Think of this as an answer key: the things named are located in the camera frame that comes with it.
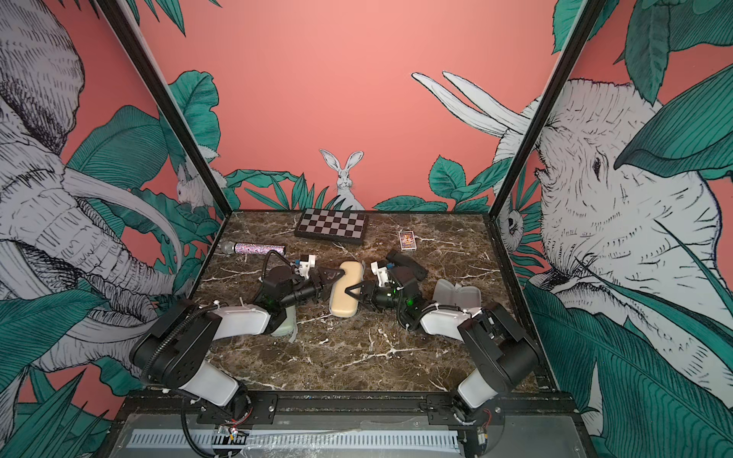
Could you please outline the grey umbrella case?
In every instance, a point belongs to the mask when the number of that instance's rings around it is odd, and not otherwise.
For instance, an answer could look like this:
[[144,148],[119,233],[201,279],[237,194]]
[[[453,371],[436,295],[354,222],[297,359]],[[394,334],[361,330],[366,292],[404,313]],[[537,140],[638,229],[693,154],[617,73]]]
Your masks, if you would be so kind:
[[441,305],[456,305],[462,309],[481,307],[481,291],[472,285],[452,284],[448,280],[437,281],[433,301]]
[[297,333],[297,311],[295,306],[291,306],[286,309],[286,318],[272,332],[271,336],[275,338],[288,337],[288,341],[294,343],[297,338]]

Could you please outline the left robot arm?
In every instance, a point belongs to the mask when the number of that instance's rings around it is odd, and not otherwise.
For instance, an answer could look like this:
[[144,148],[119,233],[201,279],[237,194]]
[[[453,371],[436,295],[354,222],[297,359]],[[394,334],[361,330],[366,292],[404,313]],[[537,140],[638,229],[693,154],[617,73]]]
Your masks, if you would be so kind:
[[238,426],[253,410],[245,383],[206,361],[221,339],[273,333],[286,309],[320,298],[345,276],[341,268],[312,267],[302,276],[295,267],[270,269],[252,303],[201,306],[182,300],[169,309],[134,345],[130,360],[147,385],[158,385],[202,402],[221,423]]

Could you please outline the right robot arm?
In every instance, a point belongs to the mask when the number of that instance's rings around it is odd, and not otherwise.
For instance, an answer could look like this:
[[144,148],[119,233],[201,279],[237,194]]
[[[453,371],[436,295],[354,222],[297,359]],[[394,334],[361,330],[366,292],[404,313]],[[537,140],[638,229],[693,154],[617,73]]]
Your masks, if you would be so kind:
[[538,344],[503,305],[484,303],[476,287],[439,280],[429,301],[408,267],[378,266],[375,275],[375,281],[341,278],[332,299],[392,310],[408,331],[463,343],[475,369],[452,393],[450,411],[461,425],[489,425],[494,398],[512,392],[539,365]]

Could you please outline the white umbrella case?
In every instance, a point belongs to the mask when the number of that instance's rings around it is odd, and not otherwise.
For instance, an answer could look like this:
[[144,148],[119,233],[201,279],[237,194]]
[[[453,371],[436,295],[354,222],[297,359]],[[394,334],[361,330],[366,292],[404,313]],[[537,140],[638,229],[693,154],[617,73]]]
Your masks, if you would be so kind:
[[339,268],[344,274],[331,288],[329,311],[332,316],[350,318],[358,309],[359,301],[354,295],[359,296],[361,293],[364,267],[358,261],[344,261]]

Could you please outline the black umbrella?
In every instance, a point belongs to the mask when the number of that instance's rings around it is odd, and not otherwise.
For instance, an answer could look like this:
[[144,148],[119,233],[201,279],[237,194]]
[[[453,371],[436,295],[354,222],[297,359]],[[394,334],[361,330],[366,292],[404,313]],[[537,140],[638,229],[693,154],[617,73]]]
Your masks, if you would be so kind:
[[413,276],[419,282],[427,279],[429,271],[427,271],[427,269],[425,269],[425,267],[423,267],[423,265],[418,263],[415,259],[412,259],[412,257],[405,255],[402,252],[397,252],[393,249],[389,251],[386,259],[389,263],[392,263],[396,266],[408,267],[412,271]]

